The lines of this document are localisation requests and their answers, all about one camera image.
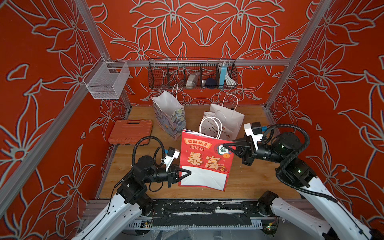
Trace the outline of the red RICH paper bag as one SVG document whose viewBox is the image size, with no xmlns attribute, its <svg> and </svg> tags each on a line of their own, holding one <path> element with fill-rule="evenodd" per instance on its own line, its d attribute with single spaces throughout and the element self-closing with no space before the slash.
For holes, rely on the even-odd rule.
<svg viewBox="0 0 384 240">
<path fill-rule="evenodd" d="M 182 132 L 180 167 L 192 174 L 179 186 L 225 191 L 234 154 L 223 147 L 229 141 L 203 135 L 200 126 L 198 132 Z"/>
</svg>

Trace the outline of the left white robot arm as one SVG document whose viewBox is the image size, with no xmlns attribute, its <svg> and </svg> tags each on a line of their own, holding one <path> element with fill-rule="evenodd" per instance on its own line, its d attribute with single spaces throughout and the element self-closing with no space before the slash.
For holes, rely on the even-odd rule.
<svg viewBox="0 0 384 240">
<path fill-rule="evenodd" d="M 162 162 L 156 163 L 151 156 L 136 158 L 141 142 L 155 140 L 160 145 Z M 154 136 L 141 138 L 134 146 L 130 171 L 115 184 L 109 203 L 74 238 L 76 240 L 113 240 L 130 223 L 153 209 L 153 200 L 147 195 L 151 183 L 167 183 L 168 187 L 179 183 L 192 174 L 173 161 L 180 156 L 175 148 L 165 149 L 162 141 Z"/>
</svg>

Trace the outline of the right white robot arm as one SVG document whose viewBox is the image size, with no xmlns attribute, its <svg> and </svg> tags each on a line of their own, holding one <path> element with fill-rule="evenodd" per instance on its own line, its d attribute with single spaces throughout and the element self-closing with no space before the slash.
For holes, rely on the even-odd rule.
<svg viewBox="0 0 384 240">
<path fill-rule="evenodd" d="M 288 204 L 277 194 L 267 191 L 258 199 L 259 213 L 286 219 L 319 240 L 382 240 L 384 235 L 355 218 L 326 188 L 312 168 L 299 159 L 310 144 L 308 133 L 295 125 L 271 125 L 262 131 L 259 123 L 244 125 L 245 136 L 224 148 L 242 163 L 251 166 L 254 160 L 279 164 L 277 179 L 299 192 L 323 217 L 315 218 Z"/>
</svg>

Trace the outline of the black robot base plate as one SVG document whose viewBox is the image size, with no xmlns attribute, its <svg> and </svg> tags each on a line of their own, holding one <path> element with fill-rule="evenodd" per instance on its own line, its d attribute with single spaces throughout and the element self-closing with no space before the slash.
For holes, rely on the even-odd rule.
<svg viewBox="0 0 384 240">
<path fill-rule="evenodd" d="M 241 199 L 155 199 L 148 217 L 155 226 L 245 225 L 275 219 L 260 214 L 257 200 Z"/>
</svg>

